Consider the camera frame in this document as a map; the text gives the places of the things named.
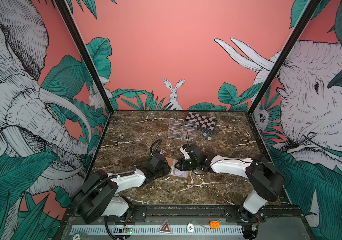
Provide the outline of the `clear acrylic organizer box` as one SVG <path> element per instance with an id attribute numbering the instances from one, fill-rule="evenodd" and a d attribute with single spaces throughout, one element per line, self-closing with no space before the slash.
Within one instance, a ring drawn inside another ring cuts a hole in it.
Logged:
<path id="1" fill-rule="evenodd" d="M 170 139 L 195 141 L 197 136 L 197 125 L 190 120 L 169 119 Z"/>

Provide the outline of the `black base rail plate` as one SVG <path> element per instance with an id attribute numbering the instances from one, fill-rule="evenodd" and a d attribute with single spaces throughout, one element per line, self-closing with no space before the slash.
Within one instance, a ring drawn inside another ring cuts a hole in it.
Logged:
<path id="1" fill-rule="evenodd" d="M 258 213 L 247 213 L 239 205 L 133 205 L 122 216 L 107 214 L 110 223 L 144 223 L 150 217 L 159 218 L 225 218 L 229 223 L 262 223 L 269 218 L 300 218 L 304 214 L 295 205 L 266 205 Z"/>

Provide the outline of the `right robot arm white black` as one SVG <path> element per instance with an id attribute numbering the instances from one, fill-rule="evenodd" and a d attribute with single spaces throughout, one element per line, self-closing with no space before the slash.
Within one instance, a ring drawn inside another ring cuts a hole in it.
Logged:
<path id="1" fill-rule="evenodd" d="M 284 175 L 262 155 L 239 159 L 207 154 L 195 144 L 180 148 L 183 157 L 176 162 L 180 171 L 201 170 L 207 173 L 230 174 L 246 178 L 253 191 L 246 197 L 238 212 L 246 223 L 259 221 L 260 209 L 267 202 L 277 201 L 285 182 Z"/>

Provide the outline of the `right black frame post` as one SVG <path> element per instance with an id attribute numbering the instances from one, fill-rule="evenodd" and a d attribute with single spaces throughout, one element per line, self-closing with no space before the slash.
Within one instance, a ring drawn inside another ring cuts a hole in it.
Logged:
<path id="1" fill-rule="evenodd" d="M 277 58 L 273 68 L 269 72 L 266 80 L 264 81 L 258 95 L 255 98 L 255 101 L 252 103 L 251 107 L 248 110 L 248 115 L 251 115 L 256 110 L 258 104 L 261 102 L 262 97 L 268 90 L 269 86 L 277 76 L 278 71 L 282 67 L 284 61 L 291 53 L 292 49 L 294 48 L 296 42 L 298 41 L 299 37 L 303 33 L 304 29 L 306 28 L 308 22 L 310 21 L 312 15 L 314 14 L 315 10 L 320 4 L 320 0 L 310 0 L 306 4 L 304 10 L 302 11 L 299 20 L 297 21 L 295 27 L 293 28 L 293 31 L 291 35 L 289 36 L 286 44 L 284 45 L 284 48 L 282 49 L 279 57 Z"/>

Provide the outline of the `left black frame post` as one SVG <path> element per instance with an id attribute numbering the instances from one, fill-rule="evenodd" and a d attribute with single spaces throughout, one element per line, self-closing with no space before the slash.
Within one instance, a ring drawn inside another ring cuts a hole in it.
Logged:
<path id="1" fill-rule="evenodd" d="M 91 56 L 88 52 L 88 49 L 83 41 L 83 38 L 79 32 L 78 27 L 76 26 L 76 23 L 72 17 L 72 14 L 68 8 L 68 4 L 66 1 L 63 0 L 55 0 L 55 4 L 62 16 L 62 19 L 64 20 L 73 41 L 75 42 L 75 45 L 78 49 L 78 51 L 80 52 L 80 55 L 82 57 L 82 60 L 84 62 L 84 64 L 86 65 L 86 68 L 88 70 L 88 72 L 90 73 L 93 82 L 96 84 L 97 89 L 99 90 L 99 93 L 101 94 L 101 97 L 107 107 L 107 110 L 109 112 L 109 114 L 113 114 L 114 113 L 114 109 L 112 107 L 112 104 L 105 92 L 105 88 L 102 85 L 102 82 L 99 78 L 98 72 L 96 70 L 96 67 L 91 59 Z"/>

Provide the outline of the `white round button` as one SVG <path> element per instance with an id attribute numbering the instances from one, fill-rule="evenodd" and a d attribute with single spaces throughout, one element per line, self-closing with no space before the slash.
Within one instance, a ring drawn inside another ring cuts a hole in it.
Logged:
<path id="1" fill-rule="evenodd" d="M 195 231 L 195 226 L 192 223 L 188 223 L 186 229 L 189 233 L 193 233 Z"/>

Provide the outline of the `credit card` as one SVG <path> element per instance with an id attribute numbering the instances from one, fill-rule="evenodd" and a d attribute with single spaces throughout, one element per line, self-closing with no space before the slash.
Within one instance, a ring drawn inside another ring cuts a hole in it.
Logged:
<path id="1" fill-rule="evenodd" d="M 187 178 L 188 172 L 187 171 L 180 171 L 176 168 L 172 168 L 171 175 L 180 178 Z"/>

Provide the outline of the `orange tag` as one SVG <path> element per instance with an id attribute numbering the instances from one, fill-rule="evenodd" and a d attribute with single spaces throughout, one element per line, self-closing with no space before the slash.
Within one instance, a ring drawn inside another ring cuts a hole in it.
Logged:
<path id="1" fill-rule="evenodd" d="M 220 228 L 220 222 L 219 221 L 211 221 L 210 223 L 210 228 L 213 229 L 219 229 Z"/>

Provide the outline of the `folded checkered chess board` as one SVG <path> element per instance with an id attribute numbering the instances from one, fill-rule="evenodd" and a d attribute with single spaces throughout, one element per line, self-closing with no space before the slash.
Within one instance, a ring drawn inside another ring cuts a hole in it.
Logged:
<path id="1" fill-rule="evenodd" d="M 189 112 L 185 119 L 195 123 L 199 131 L 208 134 L 214 134 L 217 119 L 194 112 Z"/>

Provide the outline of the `red warning triangle sticker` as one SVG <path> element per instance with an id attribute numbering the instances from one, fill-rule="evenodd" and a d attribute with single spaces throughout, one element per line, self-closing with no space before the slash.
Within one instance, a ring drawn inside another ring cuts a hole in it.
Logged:
<path id="1" fill-rule="evenodd" d="M 172 234 L 171 226 L 168 219 L 165 219 L 164 223 L 159 229 L 159 232 L 162 234 Z"/>

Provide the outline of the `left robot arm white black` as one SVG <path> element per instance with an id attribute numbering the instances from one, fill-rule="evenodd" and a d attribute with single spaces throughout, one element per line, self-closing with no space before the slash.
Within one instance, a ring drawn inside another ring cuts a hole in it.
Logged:
<path id="1" fill-rule="evenodd" d="M 170 173 L 171 167 L 160 153 L 152 155 L 147 162 L 132 171 L 107 174 L 98 170 L 72 195 L 73 213 L 86 224 L 93 223 L 101 216 L 122 217 L 130 208 L 130 203 L 116 194 L 142 187 Z"/>

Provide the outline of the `black frame post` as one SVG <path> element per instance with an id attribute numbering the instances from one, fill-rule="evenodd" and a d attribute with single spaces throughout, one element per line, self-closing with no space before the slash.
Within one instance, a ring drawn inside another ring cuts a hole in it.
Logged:
<path id="1" fill-rule="evenodd" d="M 72 17 L 72 14 L 68 8 L 68 4 L 66 1 L 63 0 L 55 0 L 55 4 L 62 16 L 62 19 L 64 20 L 73 41 L 75 42 L 75 45 L 78 49 L 78 51 L 80 52 L 80 55 L 82 57 L 82 60 L 84 62 L 84 64 L 86 65 L 86 68 L 88 70 L 88 72 L 90 73 L 93 82 L 96 84 L 97 89 L 99 90 L 99 93 L 101 94 L 101 97 L 107 107 L 107 110 L 109 112 L 109 114 L 113 114 L 114 113 L 114 109 L 112 107 L 112 104 L 105 92 L 105 88 L 102 85 L 102 82 L 99 78 L 98 72 L 96 70 L 96 67 L 91 59 L 91 56 L 88 52 L 88 49 L 83 41 L 83 38 L 79 32 L 78 27 L 76 26 L 76 23 Z"/>
<path id="2" fill-rule="evenodd" d="M 306 4 L 304 10 L 302 11 L 299 20 L 297 21 L 295 27 L 293 28 L 293 31 L 291 35 L 289 36 L 286 44 L 284 45 L 284 48 L 282 49 L 279 57 L 277 58 L 273 68 L 269 72 L 266 80 L 264 81 L 258 95 L 255 98 L 255 101 L 252 103 L 251 107 L 248 110 L 248 115 L 251 115 L 256 110 L 258 104 L 261 102 L 262 97 L 268 90 L 269 86 L 277 76 L 278 71 L 282 67 L 284 61 L 291 53 L 292 49 L 294 48 L 296 42 L 298 41 L 299 37 L 303 33 L 304 29 L 306 28 L 308 22 L 310 21 L 312 15 L 314 14 L 315 10 L 320 4 L 320 0 L 310 0 Z"/>

